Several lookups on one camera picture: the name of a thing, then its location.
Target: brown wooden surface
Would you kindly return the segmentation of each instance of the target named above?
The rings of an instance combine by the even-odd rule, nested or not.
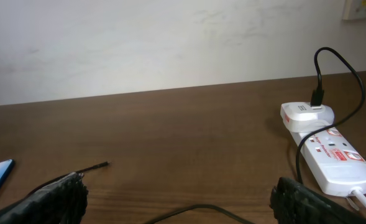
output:
[[[339,119],[357,105],[359,88],[349,74],[323,79],[324,103]],[[316,77],[304,77],[0,106],[0,162],[16,160],[0,208],[56,176],[110,161],[85,175],[84,224],[143,223],[196,203],[276,223],[270,192],[279,177],[294,177],[296,150],[280,105],[308,101],[315,86]],[[366,159],[366,102],[339,130]],[[305,184],[320,192],[302,165]],[[236,222],[197,210],[164,223]]]

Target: white wall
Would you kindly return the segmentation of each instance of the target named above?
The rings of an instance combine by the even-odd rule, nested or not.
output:
[[[344,0],[0,0],[0,105],[366,70]],[[321,54],[324,73],[346,72]]]

